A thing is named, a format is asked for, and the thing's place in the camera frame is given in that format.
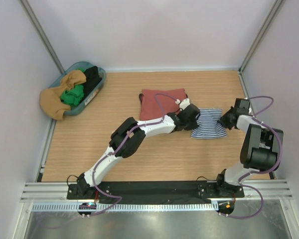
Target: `red cloth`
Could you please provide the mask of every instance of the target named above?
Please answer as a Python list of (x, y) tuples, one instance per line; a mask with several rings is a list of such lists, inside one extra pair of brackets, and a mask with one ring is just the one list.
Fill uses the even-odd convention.
[[(142, 90), (143, 98), (141, 104), (140, 120), (152, 120), (163, 116), (162, 111), (154, 97), (154, 95), (157, 93), (167, 94), (175, 99), (179, 99), (180, 101), (187, 98), (185, 89), (176, 89), (171, 91)], [(179, 106), (175, 103), (175, 101), (169, 97), (157, 95), (157, 99), (161, 103), (165, 114), (169, 112), (175, 112), (179, 109)]]

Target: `laundry basket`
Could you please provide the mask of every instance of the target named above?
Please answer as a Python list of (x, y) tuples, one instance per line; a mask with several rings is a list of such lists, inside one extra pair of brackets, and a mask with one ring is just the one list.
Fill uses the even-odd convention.
[[(60, 82), (61, 79), (68, 73), (70, 73), (71, 71), (74, 70), (86, 70), (88, 68), (93, 67), (94, 65), (92, 65), (89, 62), (86, 61), (80, 61), (77, 62), (75, 64), (73, 64), (69, 69), (67, 69), (51, 86), (51, 87), (57, 87), (60, 86)], [(99, 84), (94, 88), (94, 90), (84, 99), (84, 101), (82, 101), (78, 106), (76, 107), (72, 107), (70, 111), (65, 111), (64, 115), (66, 116), (77, 116), (78, 114), (80, 114), (85, 107), (87, 106), (87, 104), (99, 93), (99, 91), (102, 89), (102, 87), (104, 86), (104, 82), (106, 80), (106, 72), (104, 69), (102, 69), (101, 67), (98, 67), (99, 70), (99, 76), (102, 78), (102, 80), (99, 82)]]

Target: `blue and white striped shirt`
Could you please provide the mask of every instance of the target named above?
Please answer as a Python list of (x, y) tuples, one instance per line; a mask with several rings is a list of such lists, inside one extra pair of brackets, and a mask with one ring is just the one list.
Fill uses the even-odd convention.
[(191, 138), (213, 139), (226, 137), (227, 133), (217, 121), (222, 116), (221, 109), (199, 109), (200, 116), (197, 120), (198, 128), (194, 129)]

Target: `green cloth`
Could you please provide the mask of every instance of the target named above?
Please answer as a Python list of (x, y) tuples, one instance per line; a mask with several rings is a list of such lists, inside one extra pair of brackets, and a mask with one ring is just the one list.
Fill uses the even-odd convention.
[(70, 105), (71, 107), (78, 106), (81, 99), (84, 97), (83, 86), (76, 85), (72, 90), (65, 90), (60, 99), (63, 103)]
[(83, 68), (78, 68), (77, 70), (82, 71), (83, 73), (85, 72)]

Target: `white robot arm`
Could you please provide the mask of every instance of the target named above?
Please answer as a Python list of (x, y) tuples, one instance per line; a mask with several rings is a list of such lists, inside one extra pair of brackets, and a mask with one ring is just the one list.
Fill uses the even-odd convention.
[[(251, 172), (266, 171), (274, 167), (278, 158), (280, 150), (278, 139), (268, 128), (256, 122), (253, 116), (249, 115), (249, 112), (250, 101), (248, 99), (236, 99), (235, 106), (231, 107), (219, 119), (224, 128), (231, 129), (234, 127), (246, 134), (240, 152), (240, 162), (231, 168), (224, 169), (217, 176), (219, 190), (228, 191), (228, 195), (231, 191), (235, 192), (243, 181), (250, 178), (252, 176)], [(283, 131), (280, 129), (274, 130), (282, 143)]]
[(91, 169), (82, 173), (77, 179), (77, 193), (85, 195), (89, 188), (99, 185), (103, 177), (123, 158), (132, 156), (145, 138), (180, 130), (192, 130), (198, 127), (199, 108), (190, 100), (176, 101), (179, 113), (168, 113), (163, 118), (148, 121), (136, 121), (133, 117), (126, 119), (111, 135), (111, 141), (102, 157)]

